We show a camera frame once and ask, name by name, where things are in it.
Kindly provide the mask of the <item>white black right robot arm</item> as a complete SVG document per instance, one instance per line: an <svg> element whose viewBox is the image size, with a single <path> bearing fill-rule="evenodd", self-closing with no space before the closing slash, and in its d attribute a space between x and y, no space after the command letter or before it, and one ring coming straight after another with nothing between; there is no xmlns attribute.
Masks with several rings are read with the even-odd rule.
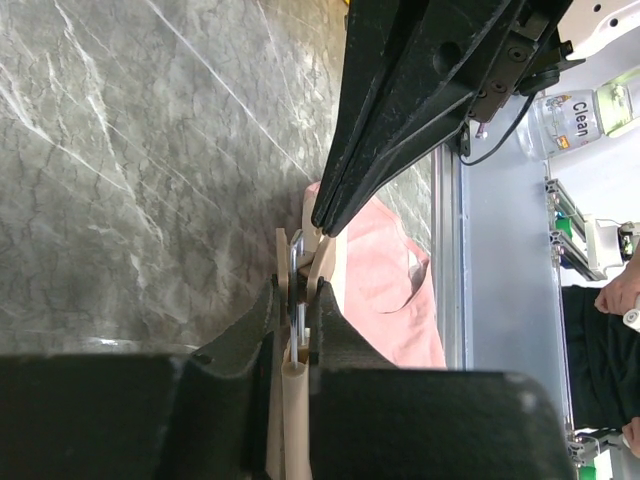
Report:
<svg viewBox="0 0 640 480"><path fill-rule="evenodd" d="M338 235L434 148L467 154L470 122L532 97L639 24L635 1L353 1L336 130L311 216Z"/></svg>

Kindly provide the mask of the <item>aluminium equipment frame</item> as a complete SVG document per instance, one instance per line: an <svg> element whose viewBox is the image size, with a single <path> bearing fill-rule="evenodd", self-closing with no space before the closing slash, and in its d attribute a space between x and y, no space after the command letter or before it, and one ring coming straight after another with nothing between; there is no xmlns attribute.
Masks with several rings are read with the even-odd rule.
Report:
<svg viewBox="0 0 640 480"><path fill-rule="evenodd" d="M589 282L607 280L639 250L639 223L585 215L558 179L547 179L550 243L556 263Z"/></svg>

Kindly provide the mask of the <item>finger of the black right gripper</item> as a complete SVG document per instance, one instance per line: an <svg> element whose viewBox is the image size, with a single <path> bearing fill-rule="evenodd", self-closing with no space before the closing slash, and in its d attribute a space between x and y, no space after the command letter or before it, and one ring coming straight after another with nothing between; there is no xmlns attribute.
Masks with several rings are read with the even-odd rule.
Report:
<svg viewBox="0 0 640 480"><path fill-rule="evenodd" d="M311 216L317 228L344 228L364 204L406 167L384 158L405 115L394 112L393 84L426 1L353 1L337 123Z"/></svg>

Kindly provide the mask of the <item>beige clip hanger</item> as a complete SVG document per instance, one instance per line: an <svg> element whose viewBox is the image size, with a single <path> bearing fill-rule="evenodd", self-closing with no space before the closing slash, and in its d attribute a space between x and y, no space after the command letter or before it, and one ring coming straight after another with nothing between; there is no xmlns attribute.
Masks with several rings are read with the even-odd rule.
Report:
<svg viewBox="0 0 640 480"><path fill-rule="evenodd" d="M345 303L346 242L311 226L288 239L276 231L277 290L280 302L274 332L274 372L270 394L266 473L272 479L310 479L310 329L307 307L325 281Z"/></svg>

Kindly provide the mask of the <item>pink and cream underwear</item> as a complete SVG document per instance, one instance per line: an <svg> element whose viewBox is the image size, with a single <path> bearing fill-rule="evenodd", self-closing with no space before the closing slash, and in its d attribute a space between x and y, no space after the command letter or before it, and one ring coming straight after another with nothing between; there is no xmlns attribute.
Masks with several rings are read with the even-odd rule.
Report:
<svg viewBox="0 0 640 480"><path fill-rule="evenodd" d="M337 237L346 242L341 313L395 367L444 369L428 255L372 198Z"/></svg>

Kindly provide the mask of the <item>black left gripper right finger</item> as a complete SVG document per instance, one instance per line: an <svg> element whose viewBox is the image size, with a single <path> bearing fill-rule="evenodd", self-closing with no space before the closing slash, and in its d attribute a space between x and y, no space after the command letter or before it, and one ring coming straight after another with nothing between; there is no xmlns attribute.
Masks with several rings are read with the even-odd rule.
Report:
<svg viewBox="0 0 640 480"><path fill-rule="evenodd" d="M395 370L341 313L330 282L321 279L311 302L311 395L362 387L380 372Z"/></svg>

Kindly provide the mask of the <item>aluminium rail frame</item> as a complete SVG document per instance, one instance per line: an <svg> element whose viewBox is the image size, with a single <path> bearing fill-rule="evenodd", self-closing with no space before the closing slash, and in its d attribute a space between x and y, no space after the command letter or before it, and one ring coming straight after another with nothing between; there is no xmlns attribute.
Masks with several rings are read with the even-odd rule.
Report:
<svg viewBox="0 0 640 480"><path fill-rule="evenodd" d="M458 157L437 148L431 162L431 263L436 322L446 365L468 367L461 171Z"/></svg>

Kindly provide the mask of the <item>clear plastic bottle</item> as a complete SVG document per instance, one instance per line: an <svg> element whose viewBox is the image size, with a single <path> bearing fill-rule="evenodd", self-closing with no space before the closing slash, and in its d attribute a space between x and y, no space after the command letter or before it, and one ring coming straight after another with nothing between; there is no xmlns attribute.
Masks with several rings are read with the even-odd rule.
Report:
<svg viewBox="0 0 640 480"><path fill-rule="evenodd" d="M534 100L516 134L528 157L550 160L638 126L639 90L610 82Z"/></svg>

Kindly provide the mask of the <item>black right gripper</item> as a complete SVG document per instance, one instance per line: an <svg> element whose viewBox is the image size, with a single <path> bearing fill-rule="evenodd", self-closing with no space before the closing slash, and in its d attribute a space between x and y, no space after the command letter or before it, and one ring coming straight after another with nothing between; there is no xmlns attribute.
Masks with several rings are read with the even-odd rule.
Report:
<svg viewBox="0 0 640 480"><path fill-rule="evenodd" d="M569 1L426 2L392 91L405 122L384 158L404 170L454 136L467 115L488 123L511 96L535 95L584 62L569 58L573 43L559 32ZM344 228L322 231L335 237Z"/></svg>

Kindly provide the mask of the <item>person's hand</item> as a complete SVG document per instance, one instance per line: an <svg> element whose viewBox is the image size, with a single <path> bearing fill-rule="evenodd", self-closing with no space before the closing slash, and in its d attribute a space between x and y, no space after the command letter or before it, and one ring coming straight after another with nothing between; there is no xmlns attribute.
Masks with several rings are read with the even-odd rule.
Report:
<svg viewBox="0 0 640 480"><path fill-rule="evenodd" d="M640 292L639 276L639 248L636 248L624 271L608 283L596 297L596 309L605 314L618 316L624 316L634 309Z"/></svg>

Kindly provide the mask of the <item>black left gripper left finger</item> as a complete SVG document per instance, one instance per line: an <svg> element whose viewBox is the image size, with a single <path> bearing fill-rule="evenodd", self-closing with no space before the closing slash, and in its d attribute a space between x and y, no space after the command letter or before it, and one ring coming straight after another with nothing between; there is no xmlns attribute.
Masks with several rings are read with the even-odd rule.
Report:
<svg viewBox="0 0 640 480"><path fill-rule="evenodd" d="M264 472L281 307L277 281L270 278L249 310L192 356L189 479Z"/></svg>

